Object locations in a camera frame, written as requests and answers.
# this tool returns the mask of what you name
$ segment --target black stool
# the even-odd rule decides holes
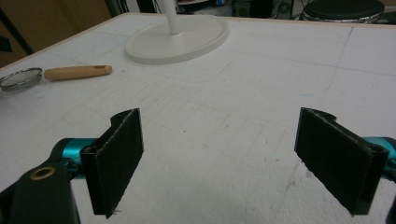
[[[373,23],[384,12],[384,4],[377,0],[315,0],[305,6],[305,21],[338,21]]]

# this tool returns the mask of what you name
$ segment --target white table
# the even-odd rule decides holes
[[[0,190],[66,137],[99,137],[139,107],[145,153],[115,216],[82,223],[384,223],[395,184],[382,179],[369,216],[352,217],[294,150],[300,108],[334,114],[360,135],[396,137],[396,29],[228,19],[218,49],[184,63],[130,61],[130,35],[163,16],[125,14],[0,69],[109,64],[110,76],[0,92]]]

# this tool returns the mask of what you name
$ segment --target white round base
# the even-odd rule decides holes
[[[177,17],[181,32],[171,35],[167,22],[153,25],[131,36],[125,50],[144,64],[179,63],[208,53],[228,37],[226,20],[208,15]]]

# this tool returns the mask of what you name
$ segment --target wooden handle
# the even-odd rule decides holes
[[[111,73],[109,65],[76,66],[53,68],[44,72],[44,78],[48,80],[65,80],[82,77],[99,77]]]

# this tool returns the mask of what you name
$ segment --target white pole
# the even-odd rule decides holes
[[[180,33],[180,25],[178,24],[176,6],[174,0],[163,0],[165,6],[166,17],[168,18],[169,28],[171,29],[171,35],[177,35]]]

